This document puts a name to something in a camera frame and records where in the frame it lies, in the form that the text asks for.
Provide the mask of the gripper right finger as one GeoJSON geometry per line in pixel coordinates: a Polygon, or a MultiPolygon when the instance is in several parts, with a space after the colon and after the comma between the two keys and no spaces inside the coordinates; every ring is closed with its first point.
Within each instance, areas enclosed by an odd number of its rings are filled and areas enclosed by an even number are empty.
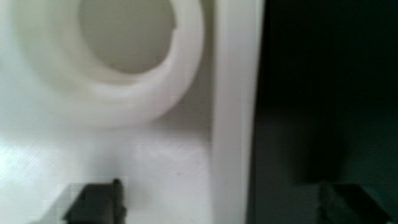
{"type": "Polygon", "coordinates": [[[323,183],[316,224],[398,224],[398,207],[376,199],[359,184],[323,183]]]}

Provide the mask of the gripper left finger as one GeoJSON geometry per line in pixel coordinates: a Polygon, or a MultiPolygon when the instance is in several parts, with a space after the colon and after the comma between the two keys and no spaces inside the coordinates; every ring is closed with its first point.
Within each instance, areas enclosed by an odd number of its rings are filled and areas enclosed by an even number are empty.
{"type": "Polygon", "coordinates": [[[113,179],[85,185],[62,220],[65,224],[124,224],[126,213],[124,186],[113,179]]]}

